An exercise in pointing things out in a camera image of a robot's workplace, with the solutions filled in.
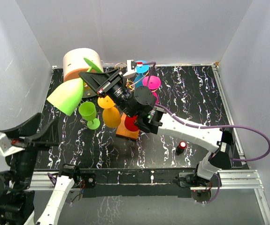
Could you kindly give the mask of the blue wine glass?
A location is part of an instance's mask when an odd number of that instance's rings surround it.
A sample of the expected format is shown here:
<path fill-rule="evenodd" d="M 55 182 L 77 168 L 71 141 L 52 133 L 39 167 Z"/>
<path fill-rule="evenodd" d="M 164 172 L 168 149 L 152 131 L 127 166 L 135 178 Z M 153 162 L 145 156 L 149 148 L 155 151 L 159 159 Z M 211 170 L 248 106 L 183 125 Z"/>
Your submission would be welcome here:
<path fill-rule="evenodd" d="M 136 74 L 134 82 L 141 80 L 149 70 L 149 65 L 142 65 L 136 67 Z"/>

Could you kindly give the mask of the orange wine glass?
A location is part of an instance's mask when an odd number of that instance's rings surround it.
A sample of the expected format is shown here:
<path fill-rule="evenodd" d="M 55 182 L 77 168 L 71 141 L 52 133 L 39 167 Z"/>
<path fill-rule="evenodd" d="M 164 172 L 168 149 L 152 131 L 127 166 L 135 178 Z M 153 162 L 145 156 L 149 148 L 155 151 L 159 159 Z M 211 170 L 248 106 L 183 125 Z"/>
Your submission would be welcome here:
<path fill-rule="evenodd" d="M 118 127 L 121 123 L 121 117 L 114 101 L 109 96 L 99 97 L 98 105 L 103 109 L 102 118 L 104 124 L 109 128 Z"/>

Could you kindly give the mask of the green wine glass front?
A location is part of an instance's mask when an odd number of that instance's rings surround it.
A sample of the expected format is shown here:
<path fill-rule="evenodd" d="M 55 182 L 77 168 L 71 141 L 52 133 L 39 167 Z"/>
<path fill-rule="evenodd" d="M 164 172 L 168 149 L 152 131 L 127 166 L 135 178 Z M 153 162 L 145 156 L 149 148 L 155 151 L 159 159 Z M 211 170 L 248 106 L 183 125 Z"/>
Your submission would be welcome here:
<path fill-rule="evenodd" d="M 80 72 L 103 72 L 101 60 L 83 57 L 87 67 L 73 70 L 74 78 L 64 81 L 48 97 L 47 101 L 62 113 L 71 116 L 82 100 L 84 93 L 84 80 Z"/>

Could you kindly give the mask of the red wine glass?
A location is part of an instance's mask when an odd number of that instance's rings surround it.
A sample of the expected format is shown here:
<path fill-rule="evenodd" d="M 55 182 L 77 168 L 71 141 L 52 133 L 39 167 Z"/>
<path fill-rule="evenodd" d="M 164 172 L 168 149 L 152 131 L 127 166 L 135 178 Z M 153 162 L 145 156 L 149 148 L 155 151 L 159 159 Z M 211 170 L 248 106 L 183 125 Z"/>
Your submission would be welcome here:
<path fill-rule="evenodd" d="M 127 130 L 131 132 L 136 132 L 139 130 L 139 128 L 135 125 L 136 119 L 137 119 L 137 116 L 133 116 L 133 117 L 126 116 L 124 120 L 124 125 Z"/>

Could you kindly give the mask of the magenta wine glass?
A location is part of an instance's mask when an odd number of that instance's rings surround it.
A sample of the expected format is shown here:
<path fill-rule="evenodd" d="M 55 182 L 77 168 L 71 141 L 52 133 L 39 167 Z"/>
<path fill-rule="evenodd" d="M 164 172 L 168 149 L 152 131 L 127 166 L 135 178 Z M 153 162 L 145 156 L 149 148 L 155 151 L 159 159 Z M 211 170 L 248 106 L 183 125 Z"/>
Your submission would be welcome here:
<path fill-rule="evenodd" d="M 156 97 L 156 104 L 159 103 L 159 98 L 158 98 L 158 94 L 156 93 L 156 91 L 158 90 L 158 88 L 161 85 L 161 80 L 159 77 L 157 76 L 147 76 L 143 79 L 143 85 L 147 86 L 152 94 Z"/>

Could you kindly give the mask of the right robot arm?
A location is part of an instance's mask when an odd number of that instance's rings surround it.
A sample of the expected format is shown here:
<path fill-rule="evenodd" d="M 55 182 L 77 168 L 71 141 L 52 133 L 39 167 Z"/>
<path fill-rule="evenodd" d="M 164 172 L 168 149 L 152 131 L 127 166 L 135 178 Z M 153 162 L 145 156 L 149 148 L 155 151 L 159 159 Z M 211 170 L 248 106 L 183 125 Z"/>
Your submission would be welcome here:
<path fill-rule="evenodd" d="M 79 76 L 99 97 L 110 97 L 126 116 L 134 117 L 134 125 L 139 130 L 173 136 L 208 151 L 196 165 L 194 173 L 174 179 L 179 186 L 206 186 L 218 171 L 231 169 L 232 128 L 204 127 L 173 115 L 156 103 L 156 97 L 148 87 L 128 90 L 123 82 L 123 73 L 118 68 L 107 73 L 80 72 Z"/>

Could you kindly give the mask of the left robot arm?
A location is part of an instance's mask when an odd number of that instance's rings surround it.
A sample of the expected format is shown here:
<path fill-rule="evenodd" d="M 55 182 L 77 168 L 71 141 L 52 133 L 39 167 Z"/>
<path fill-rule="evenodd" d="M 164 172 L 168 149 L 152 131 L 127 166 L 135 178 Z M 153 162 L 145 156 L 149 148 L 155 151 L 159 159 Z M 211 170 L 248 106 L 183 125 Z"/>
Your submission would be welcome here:
<path fill-rule="evenodd" d="M 0 130 L 0 156 L 9 169 L 0 172 L 0 225 L 56 225 L 70 190 L 81 183 L 80 169 L 64 164 L 39 217 L 34 219 L 35 192 L 30 191 L 38 153 L 59 145 L 59 117 L 38 130 L 42 113 L 20 125 Z"/>

